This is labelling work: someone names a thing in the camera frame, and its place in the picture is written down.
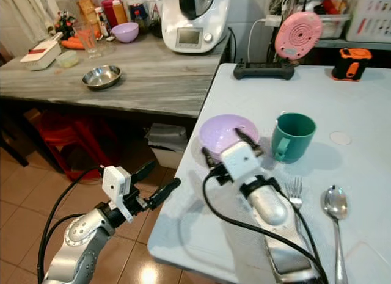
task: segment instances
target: mug handle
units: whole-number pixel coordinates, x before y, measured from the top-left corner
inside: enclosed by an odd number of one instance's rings
[[[279,146],[277,147],[276,153],[274,154],[274,158],[277,161],[282,161],[285,158],[285,153],[288,150],[288,146],[290,142],[291,142],[290,139],[287,139],[285,137],[282,138],[282,140],[279,143]]]

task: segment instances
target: gray wooden countertop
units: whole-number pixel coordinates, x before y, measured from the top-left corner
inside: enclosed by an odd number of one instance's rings
[[[227,42],[228,37],[208,54],[185,55],[147,35],[129,44],[109,43],[115,51],[96,59],[78,51],[74,67],[53,62],[41,71],[28,71],[18,57],[0,68],[0,97],[197,118]],[[122,78],[93,92],[81,79],[101,65],[120,67]]]

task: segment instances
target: small purple bowl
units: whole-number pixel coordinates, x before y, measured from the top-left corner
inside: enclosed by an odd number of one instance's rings
[[[257,127],[250,120],[238,115],[218,115],[207,120],[200,129],[199,138],[212,157],[220,161],[220,154],[241,139],[235,132],[239,128],[254,142],[259,141]]]
[[[118,41],[130,43],[139,35],[139,25],[137,23],[122,23],[114,26],[111,31]]]

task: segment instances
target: cup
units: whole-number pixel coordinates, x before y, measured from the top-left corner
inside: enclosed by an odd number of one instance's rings
[[[271,148],[274,159],[292,163],[304,155],[316,131],[315,122],[299,113],[284,113],[277,119]]]
[[[93,32],[93,27],[90,23],[75,23],[73,29],[76,35],[80,39],[84,49],[87,51],[89,58],[95,58],[101,56],[98,51],[97,40]]]

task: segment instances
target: stainless steel bowl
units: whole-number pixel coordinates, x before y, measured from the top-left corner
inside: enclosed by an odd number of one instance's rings
[[[113,65],[94,68],[83,76],[83,84],[92,90],[113,86],[121,78],[121,69]]]

